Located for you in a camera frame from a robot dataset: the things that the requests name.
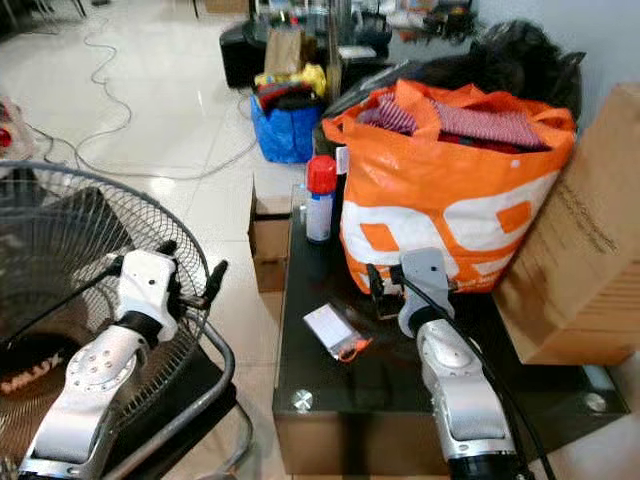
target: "red cap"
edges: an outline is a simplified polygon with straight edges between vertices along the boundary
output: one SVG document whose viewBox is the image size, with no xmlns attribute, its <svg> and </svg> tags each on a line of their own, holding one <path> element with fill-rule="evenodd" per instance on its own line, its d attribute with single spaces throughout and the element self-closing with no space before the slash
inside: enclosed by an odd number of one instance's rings
<svg viewBox="0 0 640 480">
<path fill-rule="evenodd" d="M 0 147 L 7 148 L 11 146 L 11 133 L 6 128 L 0 128 Z"/>
<path fill-rule="evenodd" d="M 313 157 L 307 166 L 307 188 L 311 193 L 326 195 L 336 189 L 336 161 L 329 155 Z"/>
</svg>

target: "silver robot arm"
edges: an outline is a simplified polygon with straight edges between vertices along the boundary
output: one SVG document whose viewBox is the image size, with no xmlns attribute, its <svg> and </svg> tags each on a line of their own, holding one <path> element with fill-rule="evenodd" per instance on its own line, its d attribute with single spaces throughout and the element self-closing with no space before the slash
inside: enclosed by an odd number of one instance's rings
<svg viewBox="0 0 640 480">
<path fill-rule="evenodd" d="M 402 275 L 450 317 L 442 254 L 422 249 L 401 255 Z M 443 455 L 454 479 L 533 478 L 522 472 L 509 423 L 480 359 L 449 322 L 407 289 L 398 315 L 401 330 L 416 338 L 422 379 L 431 392 Z"/>
<path fill-rule="evenodd" d="M 64 389 L 40 424 L 22 473 L 98 478 L 115 440 L 114 407 L 126 401 L 149 351 L 177 331 L 167 309 L 175 269 L 162 253 L 135 250 L 124 256 L 119 320 L 70 360 Z"/>
</svg>

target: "blue plastic bag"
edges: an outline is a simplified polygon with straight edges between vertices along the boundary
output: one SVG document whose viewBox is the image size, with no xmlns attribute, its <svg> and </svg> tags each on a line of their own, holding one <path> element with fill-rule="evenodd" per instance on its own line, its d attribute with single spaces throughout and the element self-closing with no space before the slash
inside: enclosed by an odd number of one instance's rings
<svg viewBox="0 0 640 480">
<path fill-rule="evenodd" d="M 251 96 L 251 118 L 263 155 L 270 162 L 305 163 L 313 156 L 313 129 L 320 120 L 319 105 L 298 110 L 274 108 L 265 115 Z"/>
</svg>

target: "orange bag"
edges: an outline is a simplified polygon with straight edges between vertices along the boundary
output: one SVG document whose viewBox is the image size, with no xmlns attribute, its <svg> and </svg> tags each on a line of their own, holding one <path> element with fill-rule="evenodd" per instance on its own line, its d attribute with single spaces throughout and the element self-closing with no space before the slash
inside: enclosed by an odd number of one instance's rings
<svg viewBox="0 0 640 480">
<path fill-rule="evenodd" d="M 356 123 L 358 114 L 395 92 L 418 130 L 412 137 Z M 431 99 L 452 107 L 523 112 L 549 151 L 507 154 L 439 142 L 440 119 Z M 575 141 L 567 109 L 485 94 L 473 85 L 455 91 L 400 80 L 373 92 L 336 118 L 326 137 L 345 144 L 349 171 L 341 239 L 349 270 L 368 292 L 365 265 L 399 263 L 399 252 L 438 247 L 459 291 L 488 292 L 509 263 Z"/>
</svg>

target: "white wall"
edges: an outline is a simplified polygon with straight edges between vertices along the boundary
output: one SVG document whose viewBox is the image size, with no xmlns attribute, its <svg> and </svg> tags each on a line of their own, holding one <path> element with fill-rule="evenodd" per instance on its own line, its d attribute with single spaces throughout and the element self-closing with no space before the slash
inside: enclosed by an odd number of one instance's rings
<svg viewBox="0 0 640 480">
<path fill-rule="evenodd" d="M 640 81 L 640 2 L 638 0 L 476 0 L 487 25 L 514 18 L 544 28 L 566 51 L 584 51 L 583 110 L 588 126 L 611 87 Z"/>
<path fill-rule="evenodd" d="M 476 0 L 475 4 L 487 25 L 525 18 L 544 28 L 565 51 L 587 53 L 582 62 L 581 129 L 593 121 L 613 85 L 640 81 L 638 0 Z M 640 478 L 640 354 L 612 371 L 633 413 L 554 452 L 550 458 L 559 480 Z M 542 469 L 535 471 L 538 480 L 545 478 Z"/>
</svg>

